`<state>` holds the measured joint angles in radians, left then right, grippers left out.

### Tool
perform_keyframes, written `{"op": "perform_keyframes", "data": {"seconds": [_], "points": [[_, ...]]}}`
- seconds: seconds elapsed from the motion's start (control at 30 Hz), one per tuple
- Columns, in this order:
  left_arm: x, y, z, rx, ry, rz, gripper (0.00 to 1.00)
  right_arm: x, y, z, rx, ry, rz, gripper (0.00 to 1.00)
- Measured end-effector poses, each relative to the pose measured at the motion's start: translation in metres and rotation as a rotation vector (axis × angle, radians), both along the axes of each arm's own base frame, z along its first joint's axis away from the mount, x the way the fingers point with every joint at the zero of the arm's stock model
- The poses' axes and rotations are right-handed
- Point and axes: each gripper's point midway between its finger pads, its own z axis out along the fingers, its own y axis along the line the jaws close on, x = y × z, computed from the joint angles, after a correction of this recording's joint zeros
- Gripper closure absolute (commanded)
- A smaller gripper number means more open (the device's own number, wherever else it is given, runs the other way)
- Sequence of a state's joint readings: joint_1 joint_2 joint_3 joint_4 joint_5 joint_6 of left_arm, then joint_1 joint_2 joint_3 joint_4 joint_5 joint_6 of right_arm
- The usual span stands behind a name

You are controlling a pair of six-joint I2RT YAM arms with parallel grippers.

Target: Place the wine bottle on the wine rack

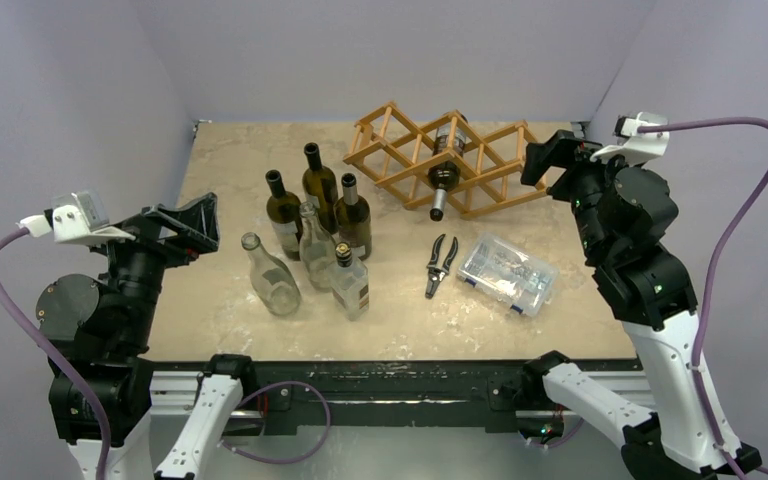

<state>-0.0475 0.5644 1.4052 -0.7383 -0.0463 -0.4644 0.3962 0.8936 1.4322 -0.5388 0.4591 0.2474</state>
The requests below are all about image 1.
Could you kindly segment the dark green bottle silver neck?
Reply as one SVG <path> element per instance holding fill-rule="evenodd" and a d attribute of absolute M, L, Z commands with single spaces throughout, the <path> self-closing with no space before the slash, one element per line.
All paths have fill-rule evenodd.
<path fill-rule="evenodd" d="M 338 223 L 338 235 L 348 243 L 353 255 L 366 260 L 372 253 L 371 209 L 367 200 L 357 190 L 357 178 L 345 173 L 340 180 L 342 196 L 334 211 Z"/>

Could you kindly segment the square clear whisky bottle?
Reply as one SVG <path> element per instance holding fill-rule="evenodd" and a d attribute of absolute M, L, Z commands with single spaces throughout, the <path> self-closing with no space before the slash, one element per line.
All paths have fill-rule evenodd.
<path fill-rule="evenodd" d="M 368 269 L 348 243 L 338 243 L 334 252 L 335 261 L 328 267 L 332 295 L 345 317 L 355 321 L 369 309 Z"/>

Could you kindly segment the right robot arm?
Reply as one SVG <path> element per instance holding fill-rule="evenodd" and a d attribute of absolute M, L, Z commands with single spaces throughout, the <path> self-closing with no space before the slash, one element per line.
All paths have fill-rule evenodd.
<path fill-rule="evenodd" d="M 678 214 L 667 182 L 623 155 L 599 160 L 597 151 L 559 130 L 527 146 L 521 181 L 533 186 L 548 169 L 561 170 L 548 195 L 570 205 L 585 262 L 632 341 L 654 407 L 626 400 L 556 351 L 525 366 L 524 399 L 572 409 L 619 449 L 636 479 L 714 479 L 760 468 L 759 450 L 733 432 L 716 396 L 698 392 L 711 378 L 694 349 L 700 321 L 690 275 L 661 243 Z"/>

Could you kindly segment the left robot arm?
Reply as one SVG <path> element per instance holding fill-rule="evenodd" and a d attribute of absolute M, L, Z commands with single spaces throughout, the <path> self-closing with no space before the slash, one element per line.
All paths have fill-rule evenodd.
<path fill-rule="evenodd" d="M 159 464 L 151 461 L 155 366 L 146 352 L 163 277 L 218 249 L 217 210 L 217 196 L 208 193 L 112 223 L 85 191 L 55 199 L 45 212 L 57 243 L 85 246 L 108 262 L 95 278 L 59 278 L 37 302 L 40 333 L 76 371 L 70 378 L 54 368 L 49 403 L 59 437 L 89 479 L 197 479 L 232 412 L 257 399 L 251 358 L 212 356 L 175 444 Z"/>

